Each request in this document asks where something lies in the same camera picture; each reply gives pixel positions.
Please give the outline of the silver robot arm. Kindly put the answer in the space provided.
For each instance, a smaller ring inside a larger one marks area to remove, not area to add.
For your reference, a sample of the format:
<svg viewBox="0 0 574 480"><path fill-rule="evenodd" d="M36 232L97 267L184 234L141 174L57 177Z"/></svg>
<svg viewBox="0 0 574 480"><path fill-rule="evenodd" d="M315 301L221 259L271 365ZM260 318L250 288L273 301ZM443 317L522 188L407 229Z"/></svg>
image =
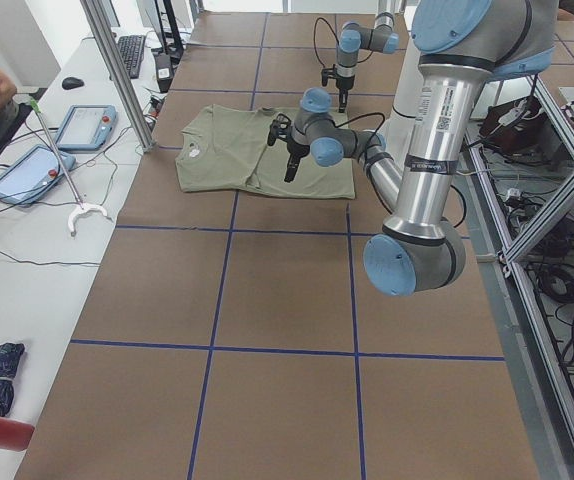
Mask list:
<svg viewBox="0 0 574 480"><path fill-rule="evenodd" d="M326 86L330 79L338 90L338 111L346 111L350 90L354 87L356 66L361 50L392 54L399 45L395 32L395 15L404 12L405 1L379 1L374 25L367 28L357 22L346 22L336 46L336 63L321 70L321 84Z"/></svg>
<svg viewBox="0 0 574 480"><path fill-rule="evenodd" d="M444 207L466 126L483 87L538 74L551 63L558 5L554 1L422 1L411 44L420 74L416 112L403 159L393 139L345 129L330 115L322 88L307 90L294 117L279 115L267 141L283 141L292 181L300 161L322 167L351 158L390 210L363 253L366 274L391 296L438 289L461 274L466 254Z"/></svg>

